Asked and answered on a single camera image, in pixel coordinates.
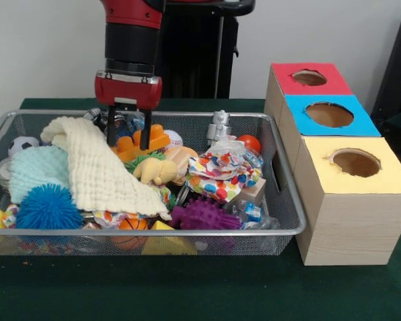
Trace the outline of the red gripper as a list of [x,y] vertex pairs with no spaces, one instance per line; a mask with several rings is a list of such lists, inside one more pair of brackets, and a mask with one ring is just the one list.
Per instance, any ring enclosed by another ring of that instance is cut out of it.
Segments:
[[108,106],[107,143],[116,145],[117,104],[135,105],[144,115],[144,128],[140,135],[140,149],[150,148],[152,111],[159,105],[162,95],[161,77],[130,76],[99,70],[95,77],[95,94],[99,103]]

